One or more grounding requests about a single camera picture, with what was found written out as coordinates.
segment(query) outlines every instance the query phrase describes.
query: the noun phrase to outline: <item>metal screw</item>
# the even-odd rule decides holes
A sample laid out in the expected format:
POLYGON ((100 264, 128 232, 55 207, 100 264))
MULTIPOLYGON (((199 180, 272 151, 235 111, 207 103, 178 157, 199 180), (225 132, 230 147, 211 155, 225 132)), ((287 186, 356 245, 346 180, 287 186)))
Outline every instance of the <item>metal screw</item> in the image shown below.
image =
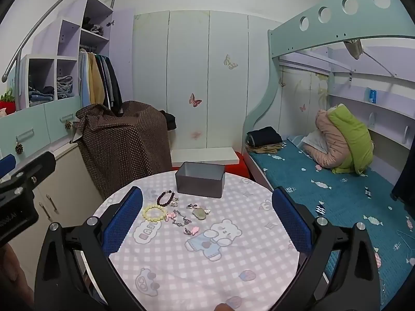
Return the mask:
POLYGON ((364 225, 363 222, 356 223, 356 227, 360 230, 365 230, 366 229, 366 226, 364 225))
POLYGON ((98 222, 98 218, 96 218, 95 216, 90 217, 88 220, 86 220, 86 223, 88 225, 96 225, 98 222))
POLYGON ((15 189, 15 194, 16 195, 20 195, 21 193, 23 193, 23 187, 18 187, 15 189))
POLYGON ((325 217, 318 217, 317 218, 317 223, 319 225, 327 225, 329 223, 329 221, 327 221, 327 219, 325 217))
POLYGON ((51 223, 51 225, 49 226, 49 229, 52 231, 55 231, 58 228, 59 228, 59 224, 57 224, 56 222, 51 223))

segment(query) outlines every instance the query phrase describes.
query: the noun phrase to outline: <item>human hand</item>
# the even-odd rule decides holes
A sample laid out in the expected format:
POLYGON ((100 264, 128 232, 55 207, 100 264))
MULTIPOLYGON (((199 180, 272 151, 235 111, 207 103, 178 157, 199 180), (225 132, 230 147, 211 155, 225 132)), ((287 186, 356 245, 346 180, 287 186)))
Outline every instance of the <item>human hand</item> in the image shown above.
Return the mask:
POLYGON ((214 311, 234 311, 228 304, 221 303, 215 307, 214 311))
POLYGON ((0 248, 0 270, 10 280, 16 293, 31 307, 34 306, 34 293, 28 286, 26 275, 12 247, 6 244, 0 248))

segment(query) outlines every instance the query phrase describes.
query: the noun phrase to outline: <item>blue gripper pad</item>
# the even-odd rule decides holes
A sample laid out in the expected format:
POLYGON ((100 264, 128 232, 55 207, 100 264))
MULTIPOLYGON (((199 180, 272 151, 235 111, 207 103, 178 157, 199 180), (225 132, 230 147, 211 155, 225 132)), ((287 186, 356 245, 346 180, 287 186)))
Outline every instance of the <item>blue gripper pad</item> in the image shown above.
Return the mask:
POLYGON ((9 154, 0 160, 0 179, 16 167, 16 158, 9 154))
POLYGON ((117 252, 134 220, 143 206, 143 193, 140 188, 128 193, 128 198, 117 210, 111 222, 103 232, 102 250, 105 256, 117 252))
POLYGON ((279 188, 276 188, 272 193, 272 207, 297 251, 307 256, 310 255, 313 246, 310 228, 279 188))

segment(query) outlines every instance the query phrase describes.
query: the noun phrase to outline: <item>round table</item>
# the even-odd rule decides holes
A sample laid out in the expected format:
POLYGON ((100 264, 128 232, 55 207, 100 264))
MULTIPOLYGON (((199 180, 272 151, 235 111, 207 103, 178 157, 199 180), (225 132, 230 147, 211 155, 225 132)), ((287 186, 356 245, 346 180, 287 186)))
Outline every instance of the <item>round table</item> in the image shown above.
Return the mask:
MULTIPOLYGON (((177 193, 175 172, 155 174, 111 195, 95 212, 120 202, 132 186, 143 192, 143 208, 171 189, 177 209, 191 220, 184 233, 172 220, 148 222, 142 212, 117 253, 109 256, 134 296, 148 311, 213 311, 220 303, 240 310, 268 310, 295 276, 299 253, 261 185, 226 173, 221 199, 177 193), (188 204, 210 213, 198 220, 188 204)), ((170 195, 166 194, 164 203, 170 195)), ((183 222, 179 216, 176 222, 183 222)))

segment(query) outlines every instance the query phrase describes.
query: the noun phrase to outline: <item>gray metal box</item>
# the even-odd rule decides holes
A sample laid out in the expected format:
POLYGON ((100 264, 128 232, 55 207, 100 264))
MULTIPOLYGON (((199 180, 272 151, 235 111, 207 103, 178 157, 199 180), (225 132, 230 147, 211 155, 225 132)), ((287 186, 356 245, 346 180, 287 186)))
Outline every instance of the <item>gray metal box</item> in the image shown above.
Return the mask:
POLYGON ((182 194, 221 198, 225 166, 186 161, 176 172, 176 184, 182 194))

